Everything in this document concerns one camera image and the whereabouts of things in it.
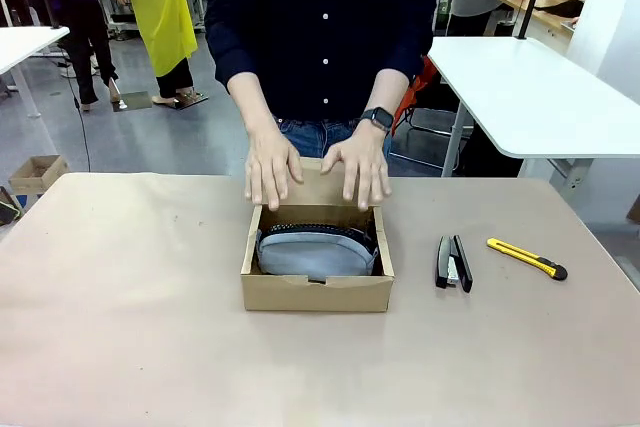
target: smartwatch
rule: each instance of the smartwatch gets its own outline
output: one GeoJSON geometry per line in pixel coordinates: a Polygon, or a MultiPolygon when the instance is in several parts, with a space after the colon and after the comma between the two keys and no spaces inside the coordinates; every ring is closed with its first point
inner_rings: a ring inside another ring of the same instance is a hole
{"type": "Polygon", "coordinates": [[[381,130],[389,133],[393,127],[393,115],[384,110],[382,107],[376,107],[375,109],[365,110],[360,120],[369,119],[373,125],[381,130]]]}

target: white tabletop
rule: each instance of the white tabletop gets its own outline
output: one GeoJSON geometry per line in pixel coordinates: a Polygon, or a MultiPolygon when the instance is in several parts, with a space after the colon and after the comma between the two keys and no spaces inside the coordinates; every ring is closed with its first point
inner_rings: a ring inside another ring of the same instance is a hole
{"type": "Polygon", "coordinates": [[[640,157],[640,105],[536,40],[436,37],[429,57],[509,157],[640,157]]]}
{"type": "Polygon", "coordinates": [[[241,181],[63,176],[0,243],[0,424],[640,422],[640,295],[548,184],[393,188],[389,311],[325,315],[244,310],[253,208],[241,181]],[[469,294],[434,286],[450,234],[464,243],[469,294]],[[563,264],[568,279],[489,249],[490,237],[563,264]]]}
{"type": "Polygon", "coordinates": [[[69,33],[66,27],[0,28],[0,74],[69,33]]]}

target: orange fabric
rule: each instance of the orange fabric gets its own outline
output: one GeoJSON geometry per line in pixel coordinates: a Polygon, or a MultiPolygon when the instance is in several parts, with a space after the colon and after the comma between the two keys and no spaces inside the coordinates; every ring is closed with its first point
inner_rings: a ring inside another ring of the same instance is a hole
{"type": "Polygon", "coordinates": [[[437,73],[438,73],[438,69],[436,69],[436,66],[433,65],[433,62],[431,62],[431,60],[429,60],[429,57],[425,56],[424,70],[422,71],[422,74],[416,77],[416,80],[414,80],[413,85],[409,87],[409,90],[407,90],[407,93],[404,94],[404,98],[402,99],[402,102],[400,102],[400,107],[398,107],[398,110],[396,111],[395,120],[393,122],[393,128],[391,129],[392,136],[396,134],[396,128],[398,127],[398,124],[400,123],[400,119],[402,118],[404,113],[410,108],[413,108],[413,106],[416,104],[416,94],[420,92],[422,89],[424,89],[427,85],[429,85],[433,80],[433,77],[437,73]]]}

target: yellow fabric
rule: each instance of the yellow fabric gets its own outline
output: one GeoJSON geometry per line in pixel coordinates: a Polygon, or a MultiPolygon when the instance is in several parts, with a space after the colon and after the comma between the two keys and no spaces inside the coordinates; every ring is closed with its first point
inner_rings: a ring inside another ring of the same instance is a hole
{"type": "Polygon", "coordinates": [[[131,0],[156,77],[198,49],[187,0],[131,0]]]}

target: gray pouch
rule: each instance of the gray pouch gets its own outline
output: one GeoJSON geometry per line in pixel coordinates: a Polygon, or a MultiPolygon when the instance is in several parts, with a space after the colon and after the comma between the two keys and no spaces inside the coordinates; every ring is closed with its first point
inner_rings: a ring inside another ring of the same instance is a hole
{"type": "Polygon", "coordinates": [[[325,282],[327,277],[371,275],[378,248],[356,229],[331,225],[275,225],[258,231],[260,270],[273,275],[307,275],[325,282]]]}

